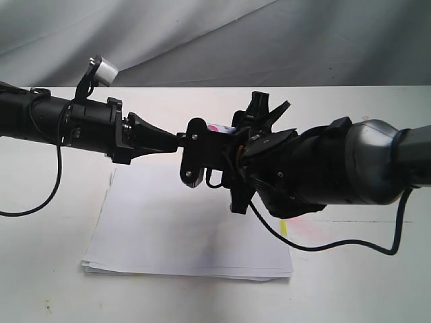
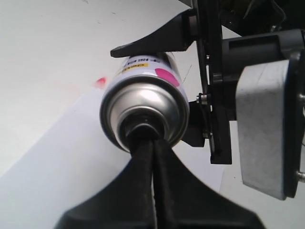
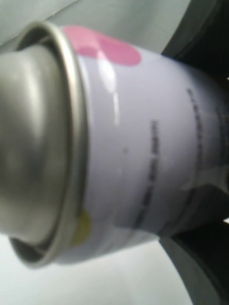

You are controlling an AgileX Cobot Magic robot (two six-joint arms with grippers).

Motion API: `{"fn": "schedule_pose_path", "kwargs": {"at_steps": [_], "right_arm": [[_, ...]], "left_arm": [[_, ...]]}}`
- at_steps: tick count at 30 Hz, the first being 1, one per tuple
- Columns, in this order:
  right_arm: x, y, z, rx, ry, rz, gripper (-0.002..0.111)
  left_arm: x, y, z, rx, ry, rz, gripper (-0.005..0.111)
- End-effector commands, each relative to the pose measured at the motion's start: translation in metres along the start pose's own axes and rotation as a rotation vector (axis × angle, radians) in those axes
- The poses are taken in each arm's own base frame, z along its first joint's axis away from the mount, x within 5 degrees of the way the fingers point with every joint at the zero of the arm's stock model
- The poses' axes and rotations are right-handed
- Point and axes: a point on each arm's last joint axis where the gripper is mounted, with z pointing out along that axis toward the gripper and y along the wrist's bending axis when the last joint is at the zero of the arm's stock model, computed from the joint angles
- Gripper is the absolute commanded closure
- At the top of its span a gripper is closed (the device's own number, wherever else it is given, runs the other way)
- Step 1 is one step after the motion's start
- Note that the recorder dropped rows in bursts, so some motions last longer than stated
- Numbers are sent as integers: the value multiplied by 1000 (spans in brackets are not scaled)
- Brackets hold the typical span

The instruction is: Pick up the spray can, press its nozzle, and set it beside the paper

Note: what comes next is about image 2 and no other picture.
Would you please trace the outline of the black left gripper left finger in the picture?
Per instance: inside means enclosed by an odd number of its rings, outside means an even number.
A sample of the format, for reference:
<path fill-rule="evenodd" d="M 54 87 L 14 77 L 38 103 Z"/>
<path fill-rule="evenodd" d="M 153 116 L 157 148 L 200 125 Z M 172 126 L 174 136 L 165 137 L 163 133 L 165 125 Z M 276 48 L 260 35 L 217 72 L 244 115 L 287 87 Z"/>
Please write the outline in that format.
<path fill-rule="evenodd" d="M 133 124 L 126 128 L 132 155 L 123 171 L 103 190 L 67 210 L 57 229 L 153 229 L 153 141 L 156 125 Z"/>

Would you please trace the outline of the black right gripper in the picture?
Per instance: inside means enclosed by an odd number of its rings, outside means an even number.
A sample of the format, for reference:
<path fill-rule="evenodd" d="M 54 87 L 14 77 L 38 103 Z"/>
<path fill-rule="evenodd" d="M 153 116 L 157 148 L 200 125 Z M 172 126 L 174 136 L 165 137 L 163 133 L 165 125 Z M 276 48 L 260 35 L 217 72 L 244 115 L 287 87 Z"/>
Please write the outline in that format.
<path fill-rule="evenodd" d="M 304 63 L 296 55 L 305 50 L 302 0 L 197 0 L 197 50 L 203 93 L 212 107 L 208 137 L 211 163 L 232 163 L 229 122 L 236 120 L 235 93 L 247 66 L 291 60 L 293 78 L 302 83 Z M 189 102 L 188 126 L 182 141 L 204 147 L 205 124 L 196 101 Z"/>

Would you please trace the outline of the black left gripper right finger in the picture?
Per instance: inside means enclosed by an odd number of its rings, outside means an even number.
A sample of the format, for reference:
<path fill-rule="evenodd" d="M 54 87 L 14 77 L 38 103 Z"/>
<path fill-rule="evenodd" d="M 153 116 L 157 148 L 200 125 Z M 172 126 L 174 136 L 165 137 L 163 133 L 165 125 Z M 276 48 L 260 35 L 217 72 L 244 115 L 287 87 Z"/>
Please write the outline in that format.
<path fill-rule="evenodd" d="M 149 127 L 153 143 L 152 229 L 263 229 L 252 211 L 201 182 L 178 158 L 161 132 Z"/>

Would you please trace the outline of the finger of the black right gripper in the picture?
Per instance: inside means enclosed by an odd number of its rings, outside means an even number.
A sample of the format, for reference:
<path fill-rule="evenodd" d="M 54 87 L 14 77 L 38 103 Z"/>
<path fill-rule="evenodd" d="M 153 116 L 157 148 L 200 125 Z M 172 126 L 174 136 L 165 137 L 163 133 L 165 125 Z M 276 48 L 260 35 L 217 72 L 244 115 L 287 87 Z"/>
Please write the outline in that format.
<path fill-rule="evenodd" d="M 151 34 L 112 49 L 110 55 L 121 58 L 157 52 L 184 52 L 197 35 L 196 11 L 185 10 Z"/>

